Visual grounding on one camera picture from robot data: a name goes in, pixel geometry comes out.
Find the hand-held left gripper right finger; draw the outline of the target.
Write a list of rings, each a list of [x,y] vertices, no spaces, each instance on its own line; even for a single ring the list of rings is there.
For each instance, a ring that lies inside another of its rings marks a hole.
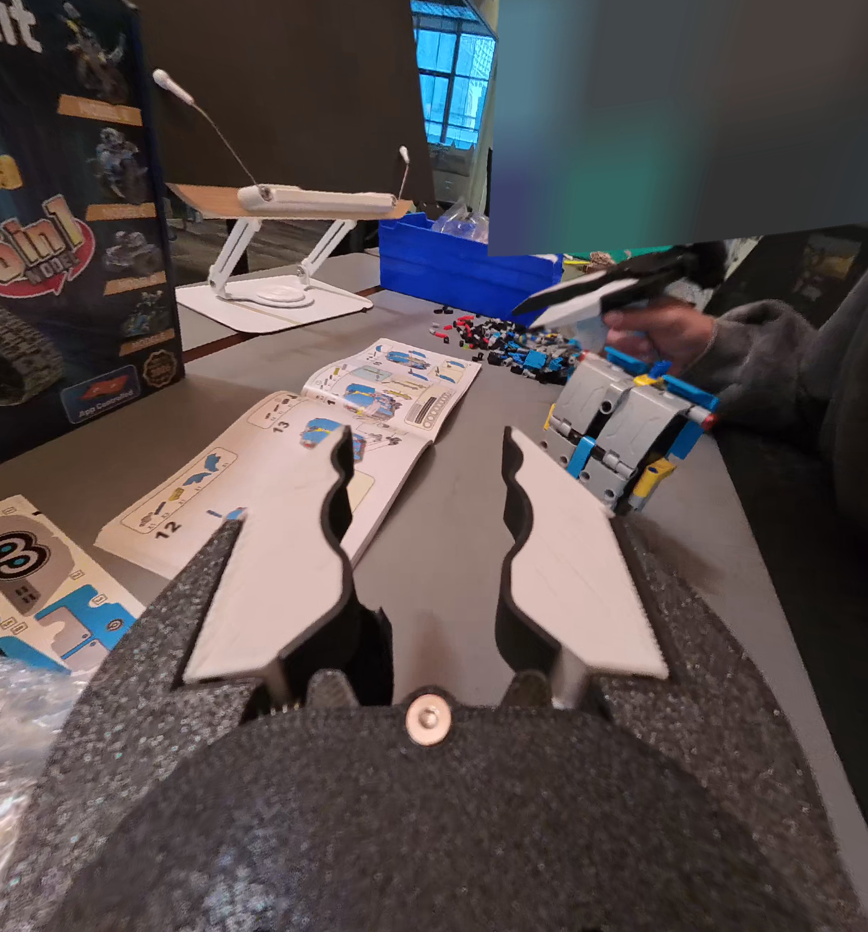
[[[559,708],[606,679],[666,683],[670,652],[652,622],[640,569],[618,525],[518,428],[503,431],[503,557],[497,646],[516,674],[541,674]]]

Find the glass window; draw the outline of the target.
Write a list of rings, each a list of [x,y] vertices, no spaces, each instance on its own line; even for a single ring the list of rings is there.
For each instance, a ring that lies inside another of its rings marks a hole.
[[[428,145],[474,149],[479,141],[498,44],[484,3],[412,1]]]

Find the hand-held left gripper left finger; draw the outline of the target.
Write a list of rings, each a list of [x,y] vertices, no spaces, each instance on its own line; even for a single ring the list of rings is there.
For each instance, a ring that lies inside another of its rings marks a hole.
[[[344,663],[358,605],[343,538],[352,515],[351,429],[340,426],[256,489],[245,508],[183,682],[259,681],[290,705],[313,671]]]

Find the dark flat board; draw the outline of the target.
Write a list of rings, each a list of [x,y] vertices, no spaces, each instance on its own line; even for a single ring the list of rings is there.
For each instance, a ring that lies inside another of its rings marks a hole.
[[[436,203],[409,1],[137,2],[164,182]]]

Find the white folding book stand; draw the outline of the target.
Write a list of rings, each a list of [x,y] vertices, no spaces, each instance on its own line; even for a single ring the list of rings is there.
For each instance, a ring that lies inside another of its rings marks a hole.
[[[205,284],[180,286],[180,305],[238,333],[277,333],[370,309],[368,298],[317,279],[317,272],[359,221],[400,219],[410,207],[388,193],[343,193],[294,185],[252,183],[239,189],[169,183],[206,219],[233,220]],[[329,221],[330,226],[293,273],[255,279],[234,276],[239,259],[266,221]]]

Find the person's right hand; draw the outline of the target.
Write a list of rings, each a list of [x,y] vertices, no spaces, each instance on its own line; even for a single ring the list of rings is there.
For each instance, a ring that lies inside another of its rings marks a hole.
[[[717,330],[714,318],[673,297],[660,297],[641,309],[605,312],[605,344],[647,364],[670,362],[680,377],[709,349]]]

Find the pile of small brick parts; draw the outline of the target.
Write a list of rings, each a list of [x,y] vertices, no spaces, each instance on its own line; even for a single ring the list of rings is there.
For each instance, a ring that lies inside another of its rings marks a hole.
[[[521,323],[436,306],[429,332],[447,346],[467,351],[476,363],[507,369],[542,385],[562,387],[584,355],[580,343],[562,333],[529,332]]]

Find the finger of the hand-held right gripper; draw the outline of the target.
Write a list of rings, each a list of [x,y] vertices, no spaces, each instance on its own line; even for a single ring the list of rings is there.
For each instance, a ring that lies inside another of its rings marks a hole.
[[[640,273],[604,269],[566,282],[561,281],[554,286],[535,292],[517,305],[512,312],[537,312],[576,297],[592,294],[610,285],[626,287],[628,284],[637,283],[640,279]]]
[[[638,290],[597,290],[547,306],[532,322],[532,330],[559,330],[582,320],[602,317],[610,310],[638,309],[648,297]]]

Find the crumpled clear plastic bag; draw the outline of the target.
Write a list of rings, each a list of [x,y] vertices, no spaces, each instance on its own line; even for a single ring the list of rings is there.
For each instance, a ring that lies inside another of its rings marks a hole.
[[[0,881],[55,738],[88,681],[0,657]]]

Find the grey blue toy brick model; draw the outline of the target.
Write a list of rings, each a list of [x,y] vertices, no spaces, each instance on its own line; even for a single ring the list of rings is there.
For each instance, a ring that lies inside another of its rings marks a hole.
[[[585,352],[539,446],[614,516],[642,511],[715,425],[719,399],[613,348]]]

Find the blue plastic bin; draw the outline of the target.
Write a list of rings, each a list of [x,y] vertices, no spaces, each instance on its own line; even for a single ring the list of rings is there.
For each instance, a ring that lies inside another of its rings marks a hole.
[[[558,255],[491,256],[484,243],[434,231],[423,214],[381,220],[378,233],[384,290],[484,317],[510,320],[563,274]]]

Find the blue grey sticker sheet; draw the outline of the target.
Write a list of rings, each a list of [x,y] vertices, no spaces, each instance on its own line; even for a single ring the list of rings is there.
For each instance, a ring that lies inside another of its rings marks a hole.
[[[143,610],[31,502],[0,501],[0,658],[88,679]]]

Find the open instruction booklet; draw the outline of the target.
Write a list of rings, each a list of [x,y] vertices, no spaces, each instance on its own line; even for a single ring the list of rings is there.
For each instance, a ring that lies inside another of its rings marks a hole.
[[[227,519],[253,506],[269,481],[311,465],[348,426],[355,472],[343,548],[353,565],[444,421],[479,374],[460,360],[389,339],[312,374],[299,392],[265,397],[165,483],[106,524],[101,550],[173,579]]]

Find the grey desk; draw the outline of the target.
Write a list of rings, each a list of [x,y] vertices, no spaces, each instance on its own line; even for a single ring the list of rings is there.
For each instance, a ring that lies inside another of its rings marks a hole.
[[[179,308],[185,379],[2,463],[0,500],[29,499],[148,603],[163,579],[96,549],[99,530],[265,395],[299,390],[314,371],[378,336],[436,347],[429,304],[372,300],[368,313],[254,338]],[[553,395],[485,366],[358,562],[361,599],[383,607],[393,623],[397,697],[434,683],[485,705],[508,684],[494,640],[500,566],[511,542],[502,520],[502,431],[512,425],[537,438]],[[652,552],[722,618],[774,691],[868,912],[868,827],[715,439],[699,441],[639,521]]]

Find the person's right forearm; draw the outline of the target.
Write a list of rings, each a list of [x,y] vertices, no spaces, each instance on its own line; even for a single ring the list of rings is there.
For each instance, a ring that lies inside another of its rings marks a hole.
[[[868,270],[819,328],[775,300],[729,311],[685,372],[726,420],[815,442],[839,483],[868,474]]]

